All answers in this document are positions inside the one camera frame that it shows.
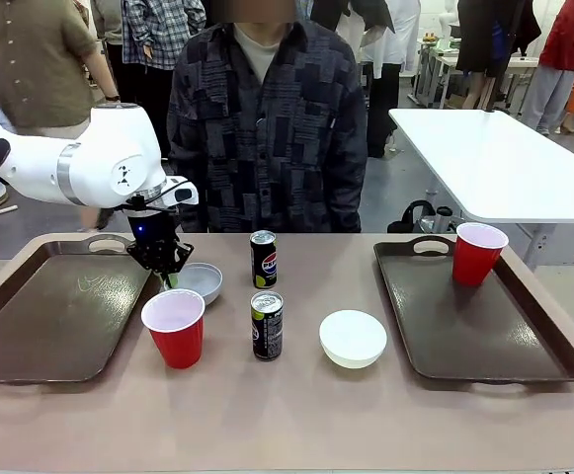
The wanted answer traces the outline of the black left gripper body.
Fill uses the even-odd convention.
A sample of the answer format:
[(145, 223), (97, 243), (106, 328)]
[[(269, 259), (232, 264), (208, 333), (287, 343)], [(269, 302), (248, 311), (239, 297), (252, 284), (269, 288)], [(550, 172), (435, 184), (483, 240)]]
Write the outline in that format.
[(127, 210), (125, 216), (138, 247), (150, 247), (157, 243), (172, 244), (179, 241), (177, 226), (171, 211)]

